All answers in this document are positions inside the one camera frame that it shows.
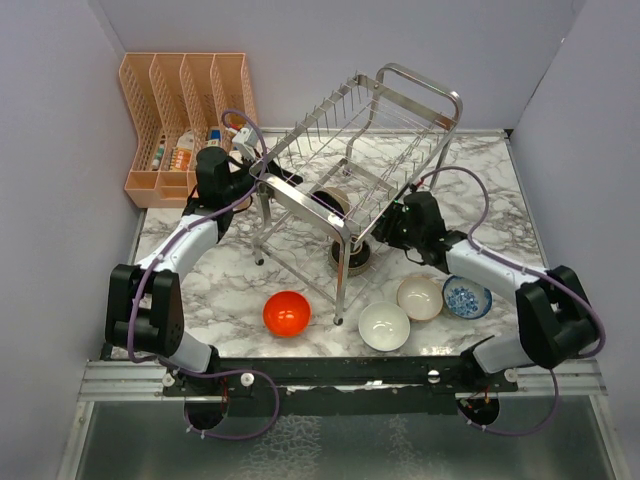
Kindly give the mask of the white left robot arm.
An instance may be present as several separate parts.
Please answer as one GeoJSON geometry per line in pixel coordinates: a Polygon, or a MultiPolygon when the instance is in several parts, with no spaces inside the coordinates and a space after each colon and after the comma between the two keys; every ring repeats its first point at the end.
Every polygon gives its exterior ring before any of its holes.
{"type": "Polygon", "coordinates": [[[141,363],[156,358],[186,372],[186,382],[206,395],[220,385],[218,352],[185,330],[181,283],[200,258],[224,237],[234,210],[255,191],[267,171],[264,157],[231,169],[234,158],[220,147],[198,152],[196,186],[176,229],[135,265],[110,274],[105,340],[141,363]]]}

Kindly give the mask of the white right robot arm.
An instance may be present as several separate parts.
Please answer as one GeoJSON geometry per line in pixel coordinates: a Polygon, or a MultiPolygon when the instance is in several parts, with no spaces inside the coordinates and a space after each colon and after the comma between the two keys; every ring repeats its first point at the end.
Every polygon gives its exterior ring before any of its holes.
{"type": "Polygon", "coordinates": [[[473,245],[469,233],[445,226],[429,192],[411,193],[403,202],[391,203],[372,235],[405,252],[414,249],[420,265],[473,281],[515,305],[517,334],[490,337],[461,355],[465,362],[459,367],[459,378],[469,390],[483,390],[497,372],[509,368],[553,369],[603,338],[573,270],[518,266],[473,245]]]}

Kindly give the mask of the black bowl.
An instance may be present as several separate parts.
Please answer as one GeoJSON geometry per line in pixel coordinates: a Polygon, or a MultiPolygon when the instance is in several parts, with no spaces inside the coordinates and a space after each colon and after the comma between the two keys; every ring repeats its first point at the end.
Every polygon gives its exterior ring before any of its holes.
{"type": "Polygon", "coordinates": [[[312,194],[312,199],[341,219],[345,219],[351,211],[347,193],[337,187],[321,188],[312,194]]]}

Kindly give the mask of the dark patterned cream-inside bowl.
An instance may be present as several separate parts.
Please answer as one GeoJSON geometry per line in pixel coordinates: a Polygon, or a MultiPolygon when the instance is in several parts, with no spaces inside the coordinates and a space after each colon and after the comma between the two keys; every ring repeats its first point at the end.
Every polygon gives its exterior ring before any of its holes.
{"type": "MultiPolygon", "coordinates": [[[[333,241],[328,253],[328,262],[334,271],[339,270],[339,253],[340,244],[333,241]]],[[[348,276],[355,277],[361,275],[369,269],[372,261],[371,246],[364,241],[360,246],[355,248],[349,256],[348,276]]]]}

